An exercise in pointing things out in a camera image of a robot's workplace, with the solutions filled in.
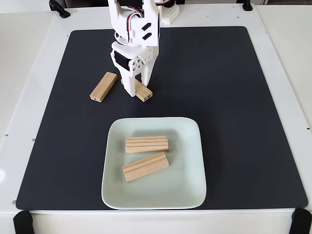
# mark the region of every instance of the white 3d printed part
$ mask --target white 3d printed part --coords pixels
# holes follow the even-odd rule
[[[161,21],[164,24],[170,25],[178,15],[179,15],[179,7],[176,4],[170,8],[162,6]]]

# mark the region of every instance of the square plate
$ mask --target square plate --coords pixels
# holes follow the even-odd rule
[[[128,137],[168,136],[169,168],[127,182],[122,166],[157,152],[125,151]],[[120,210],[189,209],[203,203],[206,177],[197,123],[184,117],[123,118],[108,133],[102,199]]]

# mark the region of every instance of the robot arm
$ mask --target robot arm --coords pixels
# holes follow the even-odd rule
[[[120,40],[123,44],[131,42],[143,47],[158,46],[159,8],[154,0],[145,0],[142,10],[122,8],[116,0],[108,0],[108,3],[112,26],[123,38]]]
[[[141,73],[147,86],[158,56],[159,8],[154,0],[127,0],[141,4],[122,8],[122,0],[108,0],[116,41],[112,44],[112,61],[120,71],[124,88],[134,97],[135,76]]]

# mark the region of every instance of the wooden block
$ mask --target wooden block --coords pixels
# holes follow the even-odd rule
[[[94,101],[102,102],[116,80],[116,74],[107,72],[93,90],[93,92],[90,94],[90,98]]]
[[[161,169],[169,167],[169,162],[164,152],[147,157],[140,161],[123,166],[127,182],[157,172]]]
[[[167,136],[131,137],[126,139],[127,153],[168,151]]]
[[[144,84],[142,84],[140,81],[136,79],[136,96],[143,102],[150,99],[153,96],[153,92],[149,90]]]

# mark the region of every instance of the black corner bracket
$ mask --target black corner bracket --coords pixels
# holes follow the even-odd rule
[[[56,0],[49,0],[49,5],[51,11],[59,12],[59,16],[61,16],[62,18],[67,18],[70,16],[70,13],[68,11],[65,11],[64,8]]]
[[[298,208],[292,214],[292,225],[289,234],[309,234],[312,215],[309,211]]]
[[[33,218],[29,211],[21,211],[13,218],[16,234],[35,234],[33,229]]]
[[[253,7],[250,4],[250,0],[237,0],[236,3],[242,3],[244,11],[252,11]]]

